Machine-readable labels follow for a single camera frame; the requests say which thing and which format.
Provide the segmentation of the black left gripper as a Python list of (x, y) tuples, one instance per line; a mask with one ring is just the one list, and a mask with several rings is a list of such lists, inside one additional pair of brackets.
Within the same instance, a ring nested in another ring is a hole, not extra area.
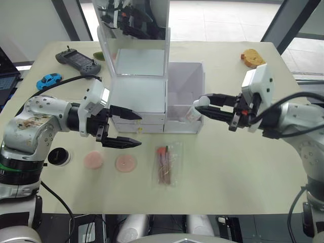
[[(110, 105), (110, 117), (118, 116), (126, 120), (141, 120), (142, 117), (135, 111), (124, 107)], [(126, 149), (140, 146), (142, 143), (128, 137), (108, 137), (109, 130), (109, 109), (103, 108), (97, 115), (91, 115), (87, 118), (86, 130), (92, 135), (96, 142), (103, 147)]]

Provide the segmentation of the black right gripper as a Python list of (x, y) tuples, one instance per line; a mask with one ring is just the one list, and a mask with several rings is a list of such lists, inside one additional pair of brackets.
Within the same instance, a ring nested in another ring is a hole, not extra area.
[(207, 97), (211, 105), (233, 107), (233, 114), (214, 106), (198, 106), (195, 108), (200, 114), (210, 119), (226, 122), (229, 124), (229, 130), (233, 132), (237, 128), (249, 127), (250, 120), (257, 116), (261, 104), (259, 93), (254, 93), (251, 101), (246, 101), (242, 93), (238, 96), (205, 94), (203, 97)]

